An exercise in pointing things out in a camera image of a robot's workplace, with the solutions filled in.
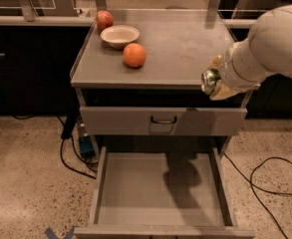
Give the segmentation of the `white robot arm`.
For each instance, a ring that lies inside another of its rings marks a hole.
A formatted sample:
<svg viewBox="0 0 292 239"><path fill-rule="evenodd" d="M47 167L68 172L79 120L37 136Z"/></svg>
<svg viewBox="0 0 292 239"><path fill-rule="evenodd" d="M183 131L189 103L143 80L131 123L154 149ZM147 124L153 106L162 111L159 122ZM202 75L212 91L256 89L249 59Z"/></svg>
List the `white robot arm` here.
<svg viewBox="0 0 292 239"><path fill-rule="evenodd" d="M258 17L245 40L210 63L201 75L201 89L213 101L225 100L277 74L292 79L292 5Z"/></svg>

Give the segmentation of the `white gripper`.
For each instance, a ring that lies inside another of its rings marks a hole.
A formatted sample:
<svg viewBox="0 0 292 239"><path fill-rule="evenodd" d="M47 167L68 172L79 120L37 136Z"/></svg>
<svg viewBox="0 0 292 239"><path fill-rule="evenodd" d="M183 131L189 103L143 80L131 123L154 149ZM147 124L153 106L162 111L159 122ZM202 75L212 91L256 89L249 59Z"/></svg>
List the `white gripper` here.
<svg viewBox="0 0 292 239"><path fill-rule="evenodd" d="M212 101L221 101L246 92L261 82L261 66L252 55L247 41L236 42L208 65L219 71L218 80L210 94Z"/></svg>

